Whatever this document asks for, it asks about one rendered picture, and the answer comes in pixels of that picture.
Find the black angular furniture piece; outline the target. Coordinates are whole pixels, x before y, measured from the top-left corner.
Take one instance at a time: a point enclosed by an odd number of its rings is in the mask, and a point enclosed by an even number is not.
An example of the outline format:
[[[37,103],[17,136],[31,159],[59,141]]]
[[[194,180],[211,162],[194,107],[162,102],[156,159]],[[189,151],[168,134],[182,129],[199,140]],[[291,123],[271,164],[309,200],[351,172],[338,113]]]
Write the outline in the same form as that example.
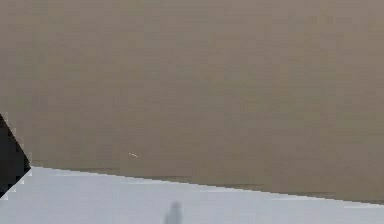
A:
[[[0,198],[30,169],[26,154],[0,114]]]

